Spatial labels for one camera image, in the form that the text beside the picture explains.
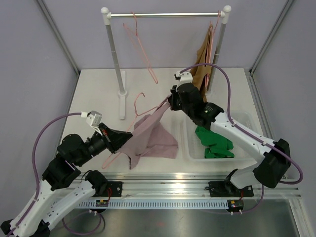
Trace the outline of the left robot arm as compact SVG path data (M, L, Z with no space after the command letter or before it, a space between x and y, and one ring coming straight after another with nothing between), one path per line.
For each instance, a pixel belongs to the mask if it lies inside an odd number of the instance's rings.
M83 200L111 194L106 177L93 170L72 192L57 200L81 174L79 167L104 150L117 152L131 138L132 133L110 129L103 123L86 141L77 134L64 137L27 206L16 218L1 224L3 233L8 237L47 237L56 224Z

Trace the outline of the mauve pink tank top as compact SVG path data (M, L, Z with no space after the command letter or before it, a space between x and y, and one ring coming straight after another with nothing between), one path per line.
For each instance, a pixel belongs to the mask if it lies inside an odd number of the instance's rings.
M142 117L134 125L132 137L119 149L129 158L129 169L134 169L141 157L175 159L178 142L160 123L170 105L163 102L151 115Z

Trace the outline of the green tank top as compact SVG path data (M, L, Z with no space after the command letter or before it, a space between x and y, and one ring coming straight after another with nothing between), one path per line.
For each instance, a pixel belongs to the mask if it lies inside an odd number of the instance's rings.
M234 158L235 154L231 152L234 148L232 141L224 136L209 131L201 126L197 126L195 134L201 141L201 144L205 146L204 158Z

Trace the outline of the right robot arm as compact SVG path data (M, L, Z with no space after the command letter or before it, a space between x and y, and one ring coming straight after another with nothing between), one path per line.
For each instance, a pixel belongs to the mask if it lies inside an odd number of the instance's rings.
M256 160L252 166L234 169L223 181L209 182L211 197L252 197L253 192L248 187L261 184L273 189L280 183L291 166L287 159L290 155L288 142L261 137L231 119L221 107L204 102L192 83L174 85L170 91L168 102L173 111L182 110L195 125L227 138Z

